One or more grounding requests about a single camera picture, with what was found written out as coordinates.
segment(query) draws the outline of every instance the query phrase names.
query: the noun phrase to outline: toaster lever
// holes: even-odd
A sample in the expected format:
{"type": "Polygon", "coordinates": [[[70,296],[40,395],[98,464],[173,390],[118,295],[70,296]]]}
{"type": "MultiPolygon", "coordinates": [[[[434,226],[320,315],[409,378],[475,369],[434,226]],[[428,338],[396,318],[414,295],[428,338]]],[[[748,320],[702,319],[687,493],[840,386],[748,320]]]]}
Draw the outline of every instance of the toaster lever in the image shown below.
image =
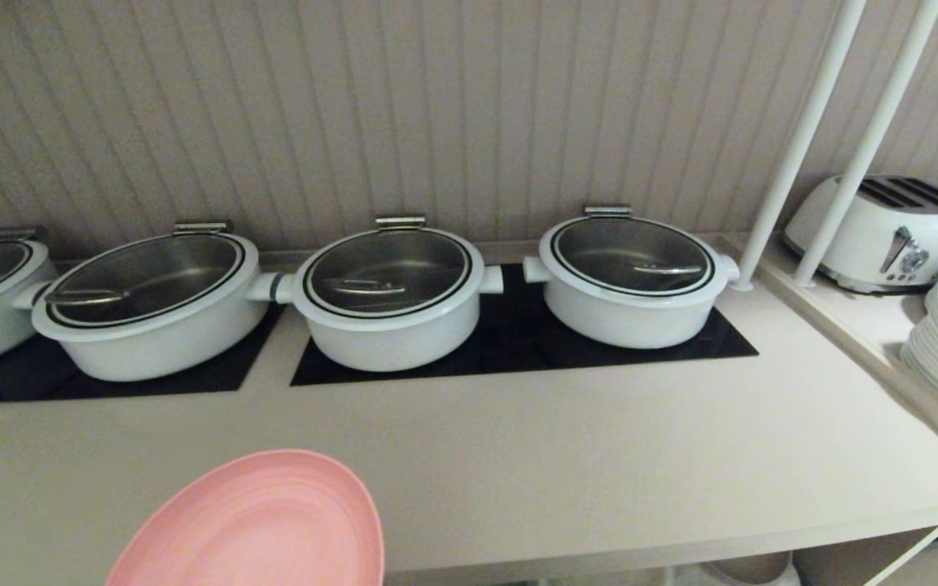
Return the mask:
{"type": "Polygon", "coordinates": [[[892,266],[892,263],[896,263],[896,258],[900,256],[904,248],[907,248],[907,245],[913,241],[914,238],[911,237],[911,230],[908,230],[907,226],[898,227],[896,233],[892,235],[892,244],[889,246],[889,253],[885,256],[885,262],[882,263],[882,269],[879,272],[888,272],[889,267],[892,266]]]}

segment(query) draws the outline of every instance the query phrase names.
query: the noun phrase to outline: toaster knob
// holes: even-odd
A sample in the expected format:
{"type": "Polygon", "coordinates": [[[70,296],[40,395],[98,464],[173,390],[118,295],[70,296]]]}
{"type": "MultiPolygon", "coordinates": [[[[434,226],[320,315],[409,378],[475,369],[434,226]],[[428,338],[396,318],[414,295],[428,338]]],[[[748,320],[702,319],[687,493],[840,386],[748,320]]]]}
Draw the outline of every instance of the toaster knob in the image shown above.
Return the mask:
{"type": "Polygon", "coordinates": [[[924,248],[915,248],[904,255],[900,260],[900,271],[903,274],[912,274],[928,262],[928,251],[924,248]]]}

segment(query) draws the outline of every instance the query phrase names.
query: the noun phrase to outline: pot handle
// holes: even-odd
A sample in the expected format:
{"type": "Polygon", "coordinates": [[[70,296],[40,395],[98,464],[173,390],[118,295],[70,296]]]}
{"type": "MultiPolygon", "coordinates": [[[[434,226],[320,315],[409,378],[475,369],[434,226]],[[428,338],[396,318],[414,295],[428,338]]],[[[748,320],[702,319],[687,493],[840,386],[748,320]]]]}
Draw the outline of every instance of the pot handle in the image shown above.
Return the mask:
{"type": "Polygon", "coordinates": [[[276,301],[290,304],[295,300],[295,275],[282,272],[265,272],[258,275],[245,291],[246,300],[276,301]]]}
{"type": "Polygon", "coordinates": [[[40,281],[33,282],[31,285],[26,286],[14,300],[10,301],[10,306],[15,310],[21,310],[29,312],[34,309],[34,304],[38,301],[38,297],[42,297],[42,292],[45,292],[46,289],[49,289],[49,285],[52,285],[52,281],[40,281]]]}
{"type": "Polygon", "coordinates": [[[721,260],[722,266],[726,269],[726,281],[739,281],[740,267],[737,266],[737,261],[733,260],[733,256],[719,255],[719,260],[721,260]]]}
{"type": "Polygon", "coordinates": [[[484,267],[484,281],[480,283],[480,293],[502,295],[506,290],[506,279],[502,277],[502,267],[484,267]]]}
{"type": "Polygon", "coordinates": [[[524,281],[549,282],[552,281],[552,271],[541,262],[537,256],[524,256],[524,281]]]}

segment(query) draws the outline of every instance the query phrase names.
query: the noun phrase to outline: pink plate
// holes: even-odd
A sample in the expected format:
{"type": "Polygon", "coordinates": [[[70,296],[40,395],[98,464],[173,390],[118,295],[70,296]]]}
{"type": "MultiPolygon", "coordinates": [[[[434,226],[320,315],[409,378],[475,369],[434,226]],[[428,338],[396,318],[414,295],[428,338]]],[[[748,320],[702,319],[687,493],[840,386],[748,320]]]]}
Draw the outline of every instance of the pink plate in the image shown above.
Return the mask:
{"type": "Polygon", "coordinates": [[[380,586],[383,528],[349,468],[253,453],[179,491],[140,527],[107,586],[380,586]]]}

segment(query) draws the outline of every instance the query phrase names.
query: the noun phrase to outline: beige wall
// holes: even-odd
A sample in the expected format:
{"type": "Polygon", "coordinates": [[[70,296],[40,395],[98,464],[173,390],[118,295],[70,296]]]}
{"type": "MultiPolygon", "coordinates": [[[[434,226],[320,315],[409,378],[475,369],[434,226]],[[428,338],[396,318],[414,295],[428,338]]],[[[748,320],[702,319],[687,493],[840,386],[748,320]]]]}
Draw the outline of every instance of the beige wall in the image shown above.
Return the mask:
{"type": "MultiPolygon", "coordinates": [[[[745,230],[833,0],[0,0],[0,224],[59,256],[229,216],[536,238],[585,201],[745,230]]],[[[796,196],[841,171],[915,0],[871,0],[796,196]]],[[[875,170],[938,181],[938,24],[875,170]]]]}

